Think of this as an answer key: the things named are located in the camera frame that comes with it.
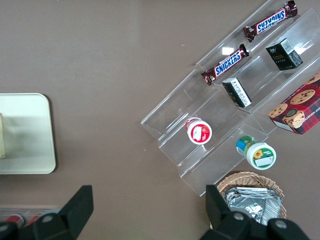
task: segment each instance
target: silver foil packet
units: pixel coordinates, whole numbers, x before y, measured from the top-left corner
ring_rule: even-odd
[[[260,224],[278,218],[282,198],[274,189],[233,187],[225,192],[225,200],[232,211],[246,213]]]

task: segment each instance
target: candy bar wrapper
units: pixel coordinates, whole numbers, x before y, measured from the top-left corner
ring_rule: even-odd
[[[264,31],[270,29],[272,26],[282,22],[283,20],[295,17],[297,14],[298,9],[295,1],[288,1],[283,5],[282,8],[280,8],[270,16],[267,16],[266,18],[260,20],[252,26],[245,26],[243,28],[244,34],[251,43],[255,39],[255,36],[263,33]]]
[[[201,75],[205,82],[210,86],[218,77],[230,70],[234,65],[238,64],[242,59],[249,56],[244,44],[239,46],[239,49],[234,51],[231,55],[219,62],[213,68],[205,71]]]

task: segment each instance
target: red plaid box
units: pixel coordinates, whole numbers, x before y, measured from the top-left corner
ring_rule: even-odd
[[[282,129],[304,134],[320,120],[320,71],[269,114]]]

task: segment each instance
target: cookie picture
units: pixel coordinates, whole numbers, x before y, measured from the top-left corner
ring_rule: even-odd
[[[305,113],[303,111],[297,111],[296,114],[292,116],[285,116],[282,119],[289,127],[294,129],[300,128],[305,120]]]
[[[310,98],[313,97],[313,95],[315,95],[316,91],[313,89],[309,89],[309,90],[304,90],[302,92],[299,92],[297,95],[295,95],[290,103],[292,105],[297,105],[297,104],[302,104],[306,101],[308,101]]]
[[[270,118],[275,118],[277,116],[279,116],[280,114],[282,114],[288,107],[288,104],[286,103],[281,103],[280,105],[278,105],[275,109],[273,109],[271,112],[269,112],[269,117]]]
[[[317,72],[312,78],[310,78],[306,83],[305,85],[308,85],[308,84],[313,84],[315,83],[316,81],[320,80],[320,71]]]

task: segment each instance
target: beige tray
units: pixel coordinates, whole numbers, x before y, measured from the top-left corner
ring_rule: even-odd
[[[6,158],[0,174],[49,174],[56,167],[48,99],[39,93],[0,94]]]

